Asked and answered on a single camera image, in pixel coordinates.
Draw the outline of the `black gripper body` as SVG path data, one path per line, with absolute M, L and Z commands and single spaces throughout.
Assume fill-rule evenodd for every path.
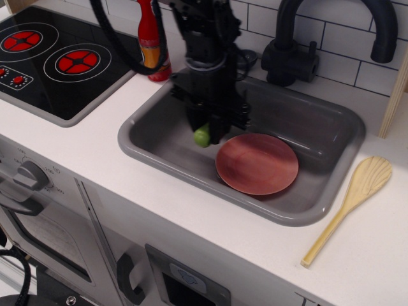
M 251 107 L 245 94 L 237 91 L 239 78 L 235 60 L 227 60 L 211 70 L 185 68 L 172 74 L 171 81 L 173 95 L 183 101 L 186 108 L 218 115 L 240 129 L 247 127 Z

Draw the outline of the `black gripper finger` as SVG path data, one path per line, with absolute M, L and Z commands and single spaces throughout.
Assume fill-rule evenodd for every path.
M 205 131 L 210 131 L 210 113 L 204 110 L 197 110 L 193 108 L 186 108 L 186 115 L 188 123 L 192 131 L 198 129 L 203 129 Z
M 211 115 L 209 118 L 210 143 L 219 144 L 220 140 L 228 134 L 231 128 L 229 122 L 218 115 Z

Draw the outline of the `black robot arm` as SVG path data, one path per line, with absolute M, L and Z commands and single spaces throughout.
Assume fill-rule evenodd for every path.
M 245 55 L 235 44 L 241 22 L 229 1 L 170 1 L 170 8 L 186 44 L 186 69 L 171 76 L 171 94 L 185 105 L 194 142 L 218 144 L 249 122 L 251 108 L 237 91 L 246 77 L 238 74 Z

